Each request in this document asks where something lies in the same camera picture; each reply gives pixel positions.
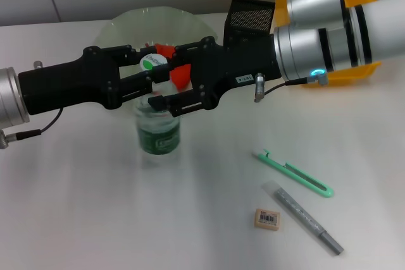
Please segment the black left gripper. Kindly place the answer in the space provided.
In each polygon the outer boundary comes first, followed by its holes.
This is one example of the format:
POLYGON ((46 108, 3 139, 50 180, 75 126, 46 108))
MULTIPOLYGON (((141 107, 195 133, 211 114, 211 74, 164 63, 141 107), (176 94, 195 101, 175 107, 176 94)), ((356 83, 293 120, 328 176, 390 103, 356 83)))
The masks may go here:
POLYGON ((120 79, 119 67, 139 62, 140 52, 131 45, 108 49, 87 47, 74 61, 19 73, 23 101, 30 115, 85 102, 116 109, 151 93, 153 83, 170 79, 168 64, 120 79))

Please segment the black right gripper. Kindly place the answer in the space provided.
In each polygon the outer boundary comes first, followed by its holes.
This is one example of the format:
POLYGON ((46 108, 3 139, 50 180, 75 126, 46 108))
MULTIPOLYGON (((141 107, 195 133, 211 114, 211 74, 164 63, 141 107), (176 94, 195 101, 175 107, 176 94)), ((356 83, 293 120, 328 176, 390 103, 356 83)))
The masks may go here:
POLYGON ((229 90, 253 84, 261 73, 265 80, 281 77, 277 64, 274 36, 242 43, 225 49, 215 42, 203 41, 175 46, 174 61, 190 61, 193 90, 148 98, 155 111, 168 111, 179 117, 201 109, 214 109, 222 95, 229 90))

